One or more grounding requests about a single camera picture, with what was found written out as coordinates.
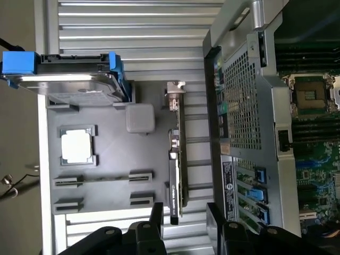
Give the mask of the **grey plastic parts rack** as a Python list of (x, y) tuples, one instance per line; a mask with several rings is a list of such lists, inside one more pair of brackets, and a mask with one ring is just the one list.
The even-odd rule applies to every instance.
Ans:
[[(49, 106), (47, 110), (52, 213), (169, 206), (169, 138), (176, 115), (169, 110), (166, 83), (137, 82), (137, 101), (125, 106)], [(213, 196), (206, 90), (188, 82), (184, 94), (188, 210)], [(91, 135), (86, 163), (62, 159), (61, 136), (68, 130)]]

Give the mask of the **silver CPU chip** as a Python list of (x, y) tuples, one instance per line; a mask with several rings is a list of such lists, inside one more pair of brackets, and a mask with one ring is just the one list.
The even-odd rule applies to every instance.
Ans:
[(91, 135), (85, 130), (68, 130), (61, 136), (61, 149), (68, 164), (86, 163), (92, 156)]

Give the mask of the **green motherboard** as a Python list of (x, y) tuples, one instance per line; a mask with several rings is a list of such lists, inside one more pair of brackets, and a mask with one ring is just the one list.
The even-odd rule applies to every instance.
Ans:
[[(340, 42), (304, 42), (276, 45), (277, 49), (340, 48)], [(280, 78), (289, 74), (340, 72), (278, 72)], [(340, 113), (293, 120), (340, 119)], [(340, 125), (294, 125), (340, 126)], [(304, 237), (330, 241), (340, 239), (340, 131), (293, 131), (300, 228)]]

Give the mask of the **black RAM slot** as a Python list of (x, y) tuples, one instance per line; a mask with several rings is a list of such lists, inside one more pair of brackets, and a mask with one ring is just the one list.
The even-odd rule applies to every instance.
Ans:
[(337, 62), (340, 61), (340, 55), (326, 55), (326, 54), (317, 54), (317, 55), (278, 55), (276, 56), (276, 59), (278, 61), (316, 61), (316, 60), (322, 60), (322, 61), (331, 61), (331, 62)]
[(340, 72), (340, 65), (278, 66), (278, 72)]
[(340, 119), (293, 120), (294, 125), (340, 125)]
[(296, 55), (340, 55), (340, 48), (316, 48), (316, 49), (277, 49), (276, 54), (296, 54)]
[(339, 61), (332, 61), (332, 60), (307, 60), (307, 59), (300, 59), (300, 60), (283, 60), (278, 61), (277, 65), (279, 66), (332, 66), (332, 67), (339, 67)]
[(292, 127), (293, 131), (340, 131), (340, 126), (294, 126)]

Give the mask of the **grey metal PC case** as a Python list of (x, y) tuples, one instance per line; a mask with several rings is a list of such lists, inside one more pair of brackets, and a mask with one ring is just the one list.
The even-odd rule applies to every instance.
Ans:
[[(204, 41), (214, 201), (227, 221), (254, 233), (277, 226), (314, 244), (300, 228), (290, 91), (276, 66), (276, 45), (340, 43), (340, 0), (225, 0)], [(254, 167), (266, 169), (258, 183)], [(247, 196), (267, 189), (268, 203)], [(257, 216), (269, 209), (270, 224)]]

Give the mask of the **hard disk in blue carrier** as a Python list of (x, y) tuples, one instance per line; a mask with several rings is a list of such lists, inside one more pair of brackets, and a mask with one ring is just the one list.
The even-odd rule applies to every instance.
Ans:
[(0, 78), (9, 87), (44, 95), (57, 104), (105, 107), (132, 101), (132, 86), (115, 52), (96, 56), (3, 52)]

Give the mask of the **CPU socket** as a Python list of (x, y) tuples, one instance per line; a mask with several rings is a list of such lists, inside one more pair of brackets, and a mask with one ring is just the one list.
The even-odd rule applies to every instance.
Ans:
[(340, 111), (331, 99), (335, 75), (329, 73), (289, 74), (281, 78), (290, 90), (293, 118), (314, 118)]

